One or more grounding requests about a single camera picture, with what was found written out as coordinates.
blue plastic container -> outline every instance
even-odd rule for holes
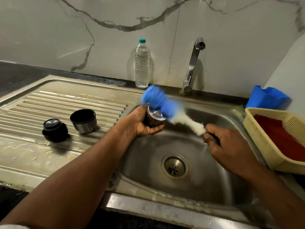
[[[276,109],[287,99],[289,96],[276,88],[261,89],[260,85],[255,85],[246,108]]]

plastic water bottle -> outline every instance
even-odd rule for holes
[[[135,52],[135,85],[137,88],[148,87],[149,51],[145,42],[145,39],[139,39]]]

sink drain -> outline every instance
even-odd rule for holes
[[[163,157],[161,166],[166,176],[175,180],[185,178],[189,171],[189,166],[185,162],[185,158],[179,154],[172,154]]]

hand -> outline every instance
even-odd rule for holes
[[[227,171],[247,180],[262,167],[248,142],[237,130],[229,130],[213,124],[207,124],[206,130],[219,138],[221,146],[217,145],[216,140],[209,133],[203,135],[212,156]]]
[[[154,135],[158,132],[161,132],[164,128],[164,125],[150,128],[149,126],[143,124],[147,108],[148,106],[146,105],[140,105],[127,116],[130,117],[130,119],[132,119],[133,123],[135,124],[137,136]]]

basket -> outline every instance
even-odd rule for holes
[[[305,162],[292,160],[282,154],[254,119],[253,116],[256,114],[281,120],[284,129],[303,146],[305,146],[304,121],[287,111],[265,108],[246,108],[244,126],[271,168],[288,173],[305,174]]]

